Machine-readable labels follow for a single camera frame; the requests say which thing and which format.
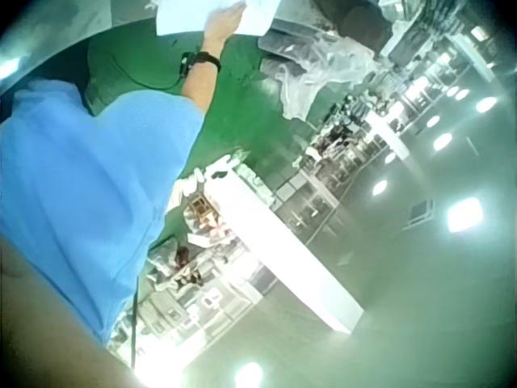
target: green floor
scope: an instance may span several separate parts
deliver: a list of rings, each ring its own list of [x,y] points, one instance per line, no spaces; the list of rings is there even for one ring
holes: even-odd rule
[[[117,96],[134,90],[153,88],[179,94],[178,81],[182,53],[200,47],[199,33],[156,36],[154,21],[119,27],[90,41],[88,62],[90,85],[86,97],[98,114]],[[251,151],[248,163],[275,188],[291,174],[291,162],[301,149],[292,135],[310,138],[313,130],[299,120],[282,117],[277,83],[260,73],[260,61],[267,55],[257,48],[257,38],[235,36],[221,58],[213,105],[188,159],[184,174],[206,166],[238,147]],[[312,124],[321,122],[330,105],[339,99],[342,86],[321,91],[309,114]],[[160,240],[183,227],[179,212],[172,212]]]

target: black watch strap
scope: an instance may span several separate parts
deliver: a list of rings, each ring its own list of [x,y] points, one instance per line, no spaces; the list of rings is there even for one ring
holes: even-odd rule
[[[221,62],[214,56],[207,53],[206,51],[200,51],[199,53],[197,53],[194,57],[194,61],[192,62],[192,64],[194,65],[195,63],[205,63],[205,62],[213,63],[215,66],[217,66],[217,73],[221,72],[221,69],[222,69]]]

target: black cable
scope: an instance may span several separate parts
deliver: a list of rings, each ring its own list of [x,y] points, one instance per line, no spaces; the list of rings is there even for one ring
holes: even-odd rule
[[[137,364],[137,311],[138,311],[138,280],[137,290],[132,298],[132,317],[131,317],[131,369],[135,369]]]
[[[137,85],[140,85],[146,89],[153,89],[154,91],[169,91],[170,89],[172,89],[173,87],[176,87],[179,82],[181,81],[181,77],[178,78],[178,81],[176,81],[176,83],[174,83],[173,85],[171,86],[166,86],[166,87],[154,87],[154,86],[150,86],[150,85],[146,85],[142,82],[138,82],[135,78],[133,78],[131,75],[129,75],[129,73],[124,70],[122,68],[122,66],[119,64],[119,62],[116,60],[115,58],[115,55],[113,55],[112,53],[110,53],[110,56],[111,56],[111,59],[113,60],[113,64],[115,65],[115,67],[123,74],[125,75],[126,77],[128,77],[129,79],[131,79],[134,83],[136,83]]]

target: air vent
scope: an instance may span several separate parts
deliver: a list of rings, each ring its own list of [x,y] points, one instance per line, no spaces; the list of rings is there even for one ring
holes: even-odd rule
[[[419,204],[413,206],[410,210],[410,219],[402,230],[408,230],[416,225],[420,225],[425,221],[433,218],[435,211],[435,202],[433,200],[423,200]]]

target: white paper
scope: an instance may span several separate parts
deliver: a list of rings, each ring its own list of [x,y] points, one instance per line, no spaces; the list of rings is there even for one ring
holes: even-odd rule
[[[241,0],[161,0],[156,15],[156,33],[203,31],[210,13]],[[242,16],[237,34],[264,35],[275,17],[280,0],[246,0],[248,7]]]

